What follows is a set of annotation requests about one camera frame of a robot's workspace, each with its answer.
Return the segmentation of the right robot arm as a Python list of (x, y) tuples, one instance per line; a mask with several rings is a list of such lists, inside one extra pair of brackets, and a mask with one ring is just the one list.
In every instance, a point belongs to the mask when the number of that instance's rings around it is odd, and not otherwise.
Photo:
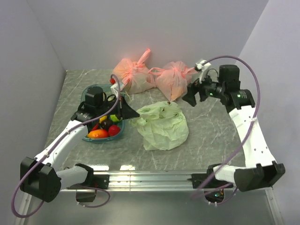
[(285, 174), (285, 166), (276, 161), (267, 146), (256, 117), (258, 104), (249, 90), (240, 87), (240, 69), (236, 65), (221, 65), (214, 82), (208, 75), (210, 67), (211, 64), (204, 61), (196, 64), (199, 77), (187, 86), (187, 93), (182, 99), (191, 106), (196, 106), (196, 94), (202, 102), (208, 97), (220, 100), (237, 129), (245, 166), (227, 163), (209, 166), (208, 185), (217, 187), (226, 181), (241, 192), (272, 187)]

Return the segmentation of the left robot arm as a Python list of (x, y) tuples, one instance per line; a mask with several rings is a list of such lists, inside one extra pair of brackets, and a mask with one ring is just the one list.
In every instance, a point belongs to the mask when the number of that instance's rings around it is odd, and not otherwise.
[(70, 169), (60, 170), (70, 151), (98, 124), (101, 117), (113, 114), (128, 120), (140, 116), (123, 96), (113, 94), (110, 100), (99, 85), (88, 87), (82, 97), (64, 131), (44, 151), (21, 162), (21, 191), (49, 203), (62, 189), (77, 184), (83, 188), (92, 187), (94, 170), (91, 167), (76, 164)]

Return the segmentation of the green fake lime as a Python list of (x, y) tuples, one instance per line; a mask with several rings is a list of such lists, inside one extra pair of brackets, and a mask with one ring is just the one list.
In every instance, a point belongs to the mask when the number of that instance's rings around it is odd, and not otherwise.
[(121, 119), (119, 119), (115, 114), (110, 115), (110, 119), (114, 122), (114, 123), (119, 123), (121, 121)]

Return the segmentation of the light green plastic bag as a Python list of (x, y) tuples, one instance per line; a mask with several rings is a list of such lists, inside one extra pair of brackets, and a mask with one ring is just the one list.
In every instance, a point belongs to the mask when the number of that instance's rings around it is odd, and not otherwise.
[(129, 123), (143, 137), (145, 150), (172, 150), (187, 140), (187, 120), (177, 103), (160, 101), (137, 112), (140, 117)]

